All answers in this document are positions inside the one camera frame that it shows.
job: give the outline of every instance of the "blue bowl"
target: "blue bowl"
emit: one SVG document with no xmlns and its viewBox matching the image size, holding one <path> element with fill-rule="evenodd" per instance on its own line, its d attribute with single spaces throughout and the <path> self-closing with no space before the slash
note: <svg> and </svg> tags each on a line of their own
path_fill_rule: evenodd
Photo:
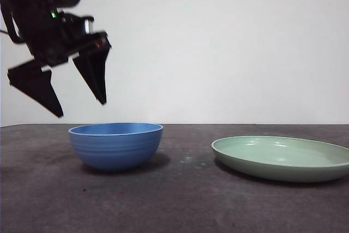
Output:
<svg viewBox="0 0 349 233">
<path fill-rule="evenodd" d="M 77 156 L 104 171 L 122 171 L 147 161 L 158 149 L 163 126 L 150 123 L 105 123 L 68 130 Z"/>
</svg>

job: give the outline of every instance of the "plate rim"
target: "plate rim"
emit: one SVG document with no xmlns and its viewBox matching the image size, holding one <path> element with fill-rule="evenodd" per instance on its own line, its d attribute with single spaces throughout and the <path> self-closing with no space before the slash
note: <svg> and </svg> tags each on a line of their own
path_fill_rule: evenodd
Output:
<svg viewBox="0 0 349 233">
<path fill-rule="evenodd" d="M 341 163 L 341 164 L 334 164 L 334 165 L 323 165 L 323 166 L 301 166 L 301 165 L 282 165 L 282 164 L 274 164 L 274 163 L 268 163 L 268 162 L 258 162 L 258 161 L 254 161 L 254 160 L 248 160 L 248 159 L 244 159 L 244 158 L 238 158 L 238 157 L 233 157 L 231 155 L 228 155 L 226 153 L 223 153 L 222 151 L 218 150 L 214 144 L 217 143 L 220 140 L 225 140 L 225 139 L 231 139 L 231 138 L 281 138 L 281 139 L 296 139 L 296 140 L 305 140 L 305 141 L 311 141 L 311 142 L 317 142 L 317 143 L 322 143 L 322 144 L 328 144 L 328 145 L 332 145 L 335 147 L 339 147 L 339 148 L 343 148 L 345 150 L 349 151 L 349 148 L 347 147 L 343 147 L 343 146 L 339 146 L 336 144 L 332 144 L 332 143 L 328 143 L 328 142 L 323 142 L 323 141 L 318 141 L 318 140 L 311 140 L 311 139 L 301 139 L 301 138 L 291 138 L 288 136 L 259 136 L 259 135 L 249 135 L 249 136 L 229 136 L 226 138 L 221 138 L 221 139 L 217 139 L 215 141 L 213 141 L 211 143 L 211 148 L 213 149 L 213 151 L 218 152 L 222 155 L 225 155 L 229 158 L 234 158 L 234 159 L 238 159 L 238 160 L 243 160 L 246 162 L 252 162 L 252 163 L 257 163 L 257 164 L 265 164 L 265 165 L 274 165 L 274 166 L 282 166 L 282 167 L 288 167 L 288 168 L 302 168 L 302 169 L 320 169 L 320 168 L 337 168 L 337 167 L 342 167 L 342 166 L 349 166 L 349 161 L 345 162 L 345 163 Z"/>
</svg>

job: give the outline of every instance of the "light green dish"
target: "light green dish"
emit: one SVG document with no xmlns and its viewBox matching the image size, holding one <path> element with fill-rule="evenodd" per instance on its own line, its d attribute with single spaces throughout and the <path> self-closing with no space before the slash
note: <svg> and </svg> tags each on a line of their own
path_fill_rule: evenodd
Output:
<svg viewBox="0 0 349 233">
<path fill-rule="evenodd" d="M 277 136 L 234 136 L 212 149 L 227 166 L 270 180 L 322 182 L 349 173 L 349 149 L 325 142 Z"/>
</svg>

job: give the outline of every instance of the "bowl rim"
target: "bowl rim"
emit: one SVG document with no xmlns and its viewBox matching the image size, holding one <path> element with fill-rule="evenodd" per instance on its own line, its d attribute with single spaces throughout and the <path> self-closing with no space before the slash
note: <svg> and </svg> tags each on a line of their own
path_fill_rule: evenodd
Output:
<svg viewBox="0 0 349 233">
<path fill-rule="evenodd" d="M 213 141 L 211 143 L 211 148 L 213 149 L 214 152 L 218 152 L 222 155 L 225 155 L 229 158 L 234 158 L 234 159 L 239 159 L 239 160 L 243 160 L 246 162 L 253 162 L 253 163 L 258 163 L 258 164 L 266 164 L 266 165 L 272 165 L 272 166 L 283 166 L 283 167 L 288 167 L 288 168 L 306 168 L 306 169 L 318 169 L 318 168 L 334 168 L 334 167 L 341 167 L 341 166 L 348 166 L 349 162 L 344 162 L 344 163 L 340 163 L 340 164 L 333 164 L 333 165 L 322 165 L 322 166 L 305 166 L 305 165 L 290 165 L 290 164 L 275 164 L 275 163 L 268 163 L 268 162 L 259 162 L 259 161 L 255 161 L 255 160 L 249 160 L 249 159 L 245 159 L 245 158 L 238 158 L 232 155 L 228 155 L 224 152 L 222 152 L 221 150 L 217 149 L 215 147 L 215 144 L 220 141 L 220 140 L 225 140 L 225 139 L 233 139 L 233 138 L 280 138 L 280 139 L 295 139 L 295 140 L 305 140 L 305 141 L 311 141 L 311 142 L 316 142 L 316 143 L 322 143 L 322 144 L 327 144 L 327 145 L 332 145 L 335 146 L 337 148 L 343 148 L 345 150 L 349 151 L 349 148 L 347 147 L 342 147 L 333 143 L 328 143 L 328 142 L 323 142 L 323 141 L 318 141 L 318 140 L 310 140 L 310 139 L 301 139 L 301 138 L 291 138 L 291 137 L 287 137 L 287 136 L 258 136 L 258 135 L 250 135 L 250 136 L 229 136 L 226 138 L 221 138 L 221 139 L 217 139 L 215 141 Z"/>
<path fill-rule="evenodd" d="M 136 133 L 118 133 L 118 134 L 84 134 L 74 132 L 76 128 L 89 127 L 89 126 L 99 126 L 99 125 L 107 125 L 107 124 L 150 124 L 153 126 L 157 126 L 158 128 L 155 130 L 147 131 L 147 132 L 136 132 Z M 164 127 L 160 124 L 147 123 L 147 122 L 108 122 L 108 123 L 96 123 L 96 124 L 87 124 L 78 127 L 73 127 L 68 130 L 69 134 L 79 135 L 79 136 L 127 136 L 127 135 L 139 135 L 139 134 L 148 134 L 152 132 L 158 132 L 162 130 Z"/>
</svg>

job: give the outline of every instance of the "gray table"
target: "gray table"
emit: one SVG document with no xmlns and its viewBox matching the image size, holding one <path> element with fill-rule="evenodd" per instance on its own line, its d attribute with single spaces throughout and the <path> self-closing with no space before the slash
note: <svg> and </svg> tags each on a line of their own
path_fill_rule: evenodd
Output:
<svg viewBox="0 0 349 233">
<path fill-rule="evenodd" d="M 349 232 L 349 176 L 263 180 L 226 168 L 210 148 L 234 135 L 349 147 L 349 126 L 165 125 L 156 155 L 123 173 L 83 165 L 69 142 L 73 126 L 1 129 L 1 232 Z"/>
</svg>

